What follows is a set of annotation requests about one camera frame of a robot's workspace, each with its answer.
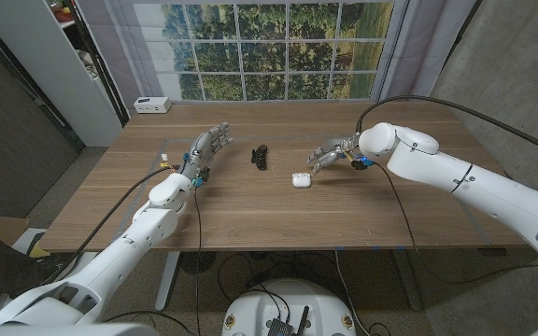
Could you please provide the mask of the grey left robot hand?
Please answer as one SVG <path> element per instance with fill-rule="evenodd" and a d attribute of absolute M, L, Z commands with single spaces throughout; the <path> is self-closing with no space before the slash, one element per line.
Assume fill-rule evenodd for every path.
<path fill-rule="evenodd" d="M 230 134 L 230 124 L 222 122 L 201 133 L 192 142 L 190 151 L 184 155 L 184 162 L 178 172 L 186 176 L 193 187 L 198 187 L 199 181 L 206 179 L 214 156 L 232 143 Z"/>

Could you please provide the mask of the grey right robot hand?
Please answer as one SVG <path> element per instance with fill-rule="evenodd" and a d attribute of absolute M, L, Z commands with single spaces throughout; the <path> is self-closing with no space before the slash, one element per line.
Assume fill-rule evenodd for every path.
<path fill-rule="evenodd" d="M 341 159 L 348 160 L 355 170 L 365 170 L 374 165 L 374 161 L 360 154 L 359 138 L 360 135 L 355 133 L 348 137 L 325 141 L 306 160 L 306 163 L 312 167 L 311 175 L 317 174 L 323 168 Z"/>

